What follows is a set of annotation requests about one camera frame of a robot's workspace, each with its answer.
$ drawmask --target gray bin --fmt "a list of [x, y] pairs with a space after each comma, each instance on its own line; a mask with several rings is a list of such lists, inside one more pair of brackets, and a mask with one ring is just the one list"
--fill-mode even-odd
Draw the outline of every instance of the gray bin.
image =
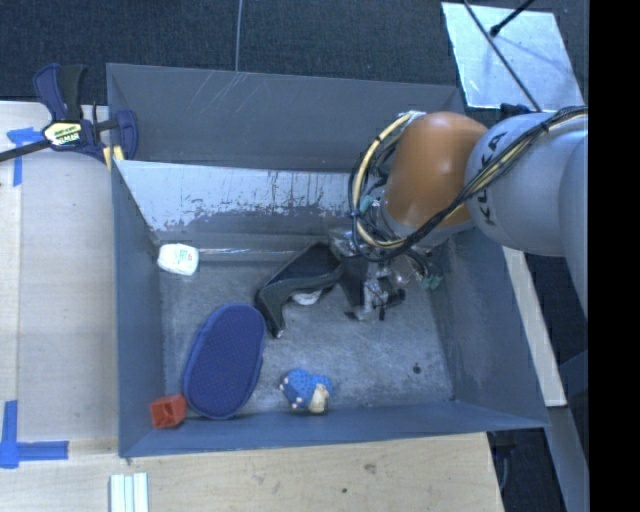
[[[119, 64], [108, 91], [140, 128], [136, 159], [112, 172], [122, 457], [548, 424], [502, 249], [471, 229], [435, 251], [440, 286], [410, 286], [384, 321], [349, 319], [339, 287], [286, 305], [236, 417], [190, 412], [153, 429], [149, 405], [181, 391], [208, 315], [252, 303], [295, 254], [348, 226], [348, 174], [380, 130], [408, 110], [463, 107], [453, 87]], [[157, 266], [168, 242], [200, 250], [193, 276]], [[328, 413], [290, 410], [278, 383], [296, 367], [331, 378]]]

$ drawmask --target blue and white toy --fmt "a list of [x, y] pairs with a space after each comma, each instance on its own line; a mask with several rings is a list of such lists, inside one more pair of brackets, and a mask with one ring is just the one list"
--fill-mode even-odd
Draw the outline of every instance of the blue and white toy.
[[282, 378], [280, 391], [291, 403], [292, 409], [308, 409], [314, 414], [323, 413], [333, 394], [333, 385], [324, 375], [313, 375], [296, 368]]

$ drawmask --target blue tape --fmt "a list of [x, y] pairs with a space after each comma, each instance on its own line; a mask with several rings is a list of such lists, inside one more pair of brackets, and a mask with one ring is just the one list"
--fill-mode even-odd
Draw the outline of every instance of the blue tape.
[[[20, 128], [19, 130], [9, 130], [7, 137], [13, 142], [16, 147], [20, 147], [24, 144], [30, 144], [32, 142], [39, 142], [44, 140], [44, 136], [32, 127]], [[22, 157], [19, 156], [15, 159], [13, 164], [13, 186], [17, 187], [22, 183]]]
[[22, 461], [65, 460], [69, 458], [69, 441], [19, 443], [18, 401], [4, 404], [2, 442], [0, 442], [0, 468], [16, 469]]

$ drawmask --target yellow label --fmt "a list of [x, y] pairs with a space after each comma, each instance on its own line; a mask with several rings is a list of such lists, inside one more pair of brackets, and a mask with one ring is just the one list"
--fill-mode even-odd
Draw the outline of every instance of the yellow label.
[[80, 140], [82, 126], [78, 123], [54, 123], [44, 131], [44, 136], [54, 146], [64, 146]]

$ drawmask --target wooden table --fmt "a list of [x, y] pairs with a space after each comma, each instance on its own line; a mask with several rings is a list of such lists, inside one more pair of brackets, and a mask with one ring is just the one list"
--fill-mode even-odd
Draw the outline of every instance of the wooden table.
[[[0, 102], [0, 151], [13, 147], [8, 130], [47, 122], [38, 103]], [[119, 458], [108, 170], [44, 150], [24, 158], [14, 187], [13, 165], [0, 164], [0, 405], [18, 399], [19, 441], [70, 445], [68, 460], [0, 469], [3, 511], [108, 510], [110, 476], [137, 472], [152, 512], [504, 510], [484, 433]], [[506, 255], [545, 400], [562, 405], [524, 258]]]

